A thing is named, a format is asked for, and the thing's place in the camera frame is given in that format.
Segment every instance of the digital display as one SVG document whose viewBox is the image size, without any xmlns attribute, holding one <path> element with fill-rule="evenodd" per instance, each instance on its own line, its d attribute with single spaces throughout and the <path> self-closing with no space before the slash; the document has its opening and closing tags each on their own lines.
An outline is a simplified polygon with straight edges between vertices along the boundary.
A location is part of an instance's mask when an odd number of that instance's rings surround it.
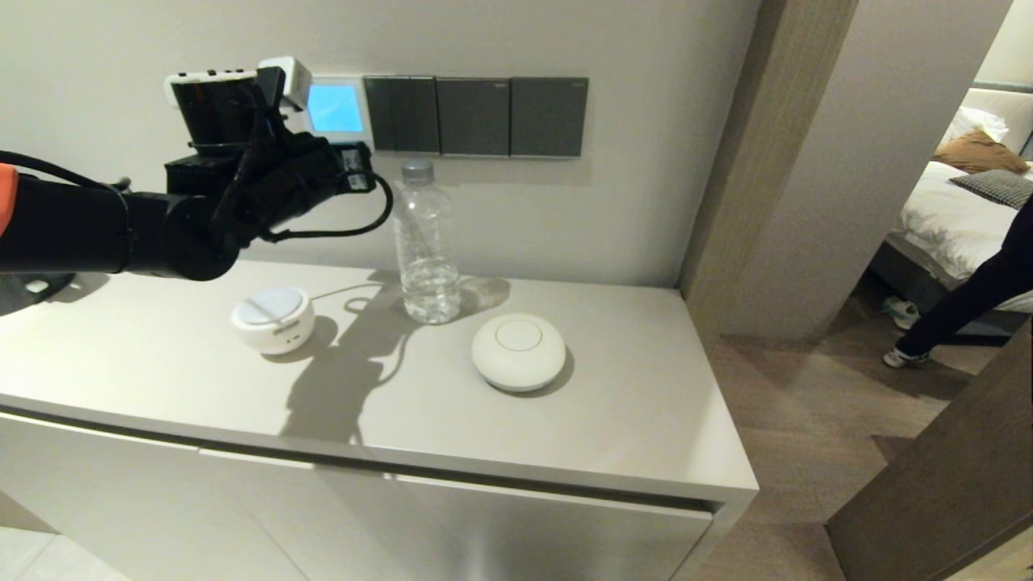
<svg viewBox="0 0 1033 581">
<path fill-rule="evenodd" d="M 309 89 L 309 117 L 317 132 L 363 131 L 355 88 L 349 85 L 312 85 Z"/>
</svg>

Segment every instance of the water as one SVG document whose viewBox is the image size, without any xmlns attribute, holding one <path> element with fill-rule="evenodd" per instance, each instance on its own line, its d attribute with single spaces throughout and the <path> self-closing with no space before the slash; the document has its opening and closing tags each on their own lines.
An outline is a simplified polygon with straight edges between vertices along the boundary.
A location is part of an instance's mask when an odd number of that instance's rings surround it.
<svg viewBox="0 0 1033 581">
<path fill-rule="evenodd" d="M 432 258 L 413 263 L 402 273 L 405 310 L 427 325 L 456 318 L 460 309 L 459 271 L 451 262 Z"/>
</svg>

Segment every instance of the headboard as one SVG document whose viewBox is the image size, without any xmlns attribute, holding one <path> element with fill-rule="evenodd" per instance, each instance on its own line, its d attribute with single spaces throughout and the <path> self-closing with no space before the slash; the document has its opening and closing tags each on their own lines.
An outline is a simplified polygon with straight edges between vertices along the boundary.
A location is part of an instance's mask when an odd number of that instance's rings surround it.
<svg viewBox="0 0 1033 581">
<path fill-rule="evenodd" d="M 996 83 L 974 83 L 962 104 L 993 113 L 1004 119 L 1008 132 L 1001 140 L 1005 146 L 1023 157 L 1029 158 L 1033 147 L 1033 87 Z"/>
</svg>

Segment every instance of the sneaker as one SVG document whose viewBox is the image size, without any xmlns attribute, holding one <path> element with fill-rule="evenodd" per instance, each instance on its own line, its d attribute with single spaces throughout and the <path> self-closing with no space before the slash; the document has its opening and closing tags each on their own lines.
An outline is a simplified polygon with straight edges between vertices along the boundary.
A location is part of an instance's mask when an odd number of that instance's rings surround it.
<svg viewBox="0 0 1033 581">
<path fill-rule="evenodd" d="M 909 363 L 918 364 L 918 363 L 926 363 L 927 361 L 929 361 L 928 353 L 922 355 L 911 356 L 911 355 L 905 355 L 904 351 L 898 349 L 897 347 L 894 347 L 891 351 L 882 356 L 882 363 L 885 363 L 886 365 L 893 367 L 894 369 L 900 369 L 901 367 L 904 367 Z"/>
<path fill-rule="evenodd" d="M 905 301 L 897 297 L 889 297 L 882 301 L 882 312 L 894 317 L 897 327 L 907 331 L 921 318 L 918 314 L 918 307 L 911 301 Z"/>
</svg>

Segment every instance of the plastic water bottle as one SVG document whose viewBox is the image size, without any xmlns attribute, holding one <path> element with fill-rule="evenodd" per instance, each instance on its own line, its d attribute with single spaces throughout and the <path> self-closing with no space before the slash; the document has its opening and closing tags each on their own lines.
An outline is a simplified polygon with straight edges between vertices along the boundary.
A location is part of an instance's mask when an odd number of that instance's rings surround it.
<svg viewBox="0 0 1033 581">
<path fill-rule="evenodd" d="M 429 159 L 407 160 L 402 179 L 405 188 L 393 219 L 405 310 L 419 323 L 448 323 L 460 309 L 459 271 L 451 258 L 451 201 L 434 185 Z"/>
</svg>

